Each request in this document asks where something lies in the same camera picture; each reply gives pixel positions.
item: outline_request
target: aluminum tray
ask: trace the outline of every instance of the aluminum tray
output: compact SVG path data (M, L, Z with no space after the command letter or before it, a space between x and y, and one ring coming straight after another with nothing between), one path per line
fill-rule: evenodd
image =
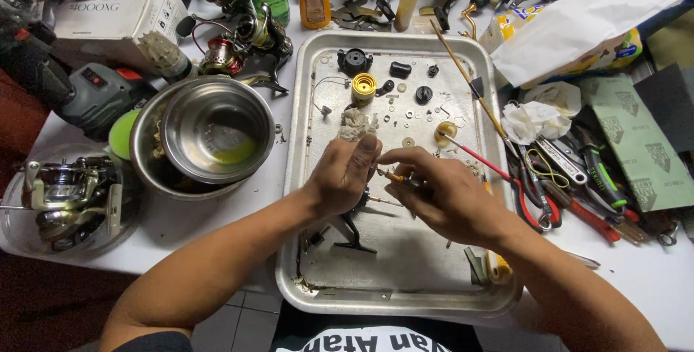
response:
M487 101L499 115L489 56L473 40L447 40L472 78L481 77ZM435 153L434 129L448 119L459 127L459 141L492 163L506 165L501 139L479 103L473 102L469 87L435 36L324 31L307 39L299 50L285 195L305 183L325 146L337 135L340 113L351 103L351 88L345 88L338 78L317 84L325 77L348 78L339 71L336 54L341 48L347 51L354 47L373 55L369 73L379 86L389 79L396 87L401 82L407 85L405 92L398 93L396 88L361 109L369 117L377 114L377 136L384 151L402 147L403 138L411 137L415 144ZM388 70L393 61L411 64L412 74L406 80L391 77ZM438 65L439 73L429 78L427 71L433 64ZM414 99L420 85L434 91L425 106ZM333 113L324 117L316 106L327 106ZM407 111L413 112L411 119L405 116ZM390 116L387 123L383 121L385 115ZM440 155L458 158L485 173L492 193L514 209L511 188L498 175L454 146L440 150ZM387 182L374 176L369 183L371 194L394 201L383 189ZM506 286L474 286L464 254L466 246L453 244L446 249L445 238L419 218L413 219L403 207L371 201L354 220L361 243L378 250L377 254L333 246L334 242L347 241L343 234L350 237L338 217L325 221L323 226L330 223L334 227L325 234L325 241L308 253L301 251L301 237L282 247L275 276L282 295L292 305L307 312L331 314L495 317L510 310L521 296L523 286L515 279ZM484 257L484 249L473 247L473 251Z

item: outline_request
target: yellow liquid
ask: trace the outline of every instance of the yellow liquid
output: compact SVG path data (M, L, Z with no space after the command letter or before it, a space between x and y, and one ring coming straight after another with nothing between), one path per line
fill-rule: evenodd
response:
M256 140L248 139L231 149L215 152L213 157L217 159L220 164L239 164L252 156L256 151L256 147Z

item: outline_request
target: metal bowl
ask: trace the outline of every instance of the metal bowl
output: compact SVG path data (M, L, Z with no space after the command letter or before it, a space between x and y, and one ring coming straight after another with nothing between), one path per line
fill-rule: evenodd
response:
M171 97L184 87L207 82L208 77L187 78L169 85L157 93L142 108L130 133L130 161L137 175L159 194L180 201L201 201L221 197L245 183L247 179L227 185L198 183L179 172L163 155L155 158L154 150L160 146L155 138Z
M245 179L275 141L270 107L253 88L225 76L180 88L167 104L160 133L171 163L208 184Z

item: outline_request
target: man's right hand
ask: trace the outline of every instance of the man's right hand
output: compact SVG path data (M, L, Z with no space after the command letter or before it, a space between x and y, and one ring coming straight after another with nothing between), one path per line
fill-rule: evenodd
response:
M395 174L415 173L427 180L432 199L398 183L387 185L386 191L449 240L493 249L510 230L525 225L460 160L436 158L415 146L391 150L377 162L400 162Z

